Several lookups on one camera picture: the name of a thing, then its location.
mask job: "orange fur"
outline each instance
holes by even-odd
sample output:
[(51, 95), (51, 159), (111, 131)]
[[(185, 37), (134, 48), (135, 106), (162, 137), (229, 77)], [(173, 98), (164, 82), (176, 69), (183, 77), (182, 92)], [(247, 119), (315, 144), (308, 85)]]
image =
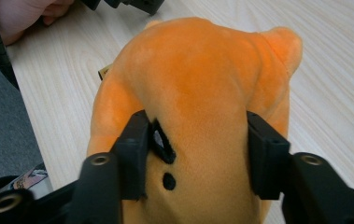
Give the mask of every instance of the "orange fur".
[[(145, 109), (177, 154), (150, 152), (147, 199), (123, 201), (124, 223), (259, 223), (268, 210), (248, 175), (246, 111), (287, 135), (289, 80), (302, 58), (287, 28), (244, 33), (187, 18), (154, 22), (120, 53), (96, 96), (88, 154), (109, 151)], [(177, 186), (163, 187), (163, 174)]]

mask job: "person's hand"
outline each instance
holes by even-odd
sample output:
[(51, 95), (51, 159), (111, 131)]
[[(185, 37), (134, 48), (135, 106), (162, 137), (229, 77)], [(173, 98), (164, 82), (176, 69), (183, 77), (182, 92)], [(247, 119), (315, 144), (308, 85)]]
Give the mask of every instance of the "person's hand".
[(74, 0), (0, 0), (0, 34), (5, 45), (17, 41), (41, 16), (51, 25), (65, 15)]

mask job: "floor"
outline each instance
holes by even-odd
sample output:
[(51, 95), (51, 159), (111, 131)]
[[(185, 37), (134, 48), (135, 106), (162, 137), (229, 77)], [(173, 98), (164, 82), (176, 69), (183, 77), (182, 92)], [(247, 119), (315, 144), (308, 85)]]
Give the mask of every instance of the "floor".
[(0, 177), (23, 174), (40, 162), (21, 94), (0, 73)]

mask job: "finger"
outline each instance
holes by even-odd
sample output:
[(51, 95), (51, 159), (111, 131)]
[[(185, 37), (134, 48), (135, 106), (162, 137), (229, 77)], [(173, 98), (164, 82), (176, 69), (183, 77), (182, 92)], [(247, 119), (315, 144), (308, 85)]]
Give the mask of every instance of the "finger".
[(68, 5), (49, 5), (43, 11), (42, 16), (62, 17), (68, 11)]
[(2, 40), (4, 42), (4, 45), (12, 45), (14, 42), (19, 40), (22, 37), (23, 32), (18, 32), (15, 35), (10, 35), (10, 36), (2, 36)]
[(55, 1), (58, 1), (58, 0), (40, 0), (40, 1), (19, 0), (18, 4), (20, 6), (28, 6), (28, 7), (31, 7), (31, 8), (43, 10), (43, 8), (53, 4)]
[(52, 25), (55, 21), (57, 21), (57, 18), (55, 17), (49, 17), (49, 16), (44, 16), (42, 18), (42, 21), (43, 23), (46, 25), (46, 26), (50, 26)]
[(56, 0), (52, 4), (71, 6), (74, 2), (75, 2), (75, 0)]

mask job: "plush ear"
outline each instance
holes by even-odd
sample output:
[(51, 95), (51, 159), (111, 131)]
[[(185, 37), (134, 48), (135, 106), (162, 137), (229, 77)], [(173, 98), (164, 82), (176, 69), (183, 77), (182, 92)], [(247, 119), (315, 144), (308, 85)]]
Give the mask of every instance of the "plush ear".
[(119, 79), (116, 69), (109, 69), (93, 104), (87, 155), (108, 152), (131, 115), (141, 109), (142, 105), (129, 86)]
[(290, 77), (302, 60), (302, 40), (288, 28), (260, 33), (264, 44), (263, 67), (247, 109), (260, 114), (279, 133), (287, 136), (290, 111)]
[(146, 26), (145, 29), (148, 29), (149, 27), (152, 27), (154, 25), (157, 25), (159, 23), (162, 23), (162, 21), (150, 21)]
[(262, 35), (292, 76), (302, 60), (302, 39), (285, 27), (276, 27)]

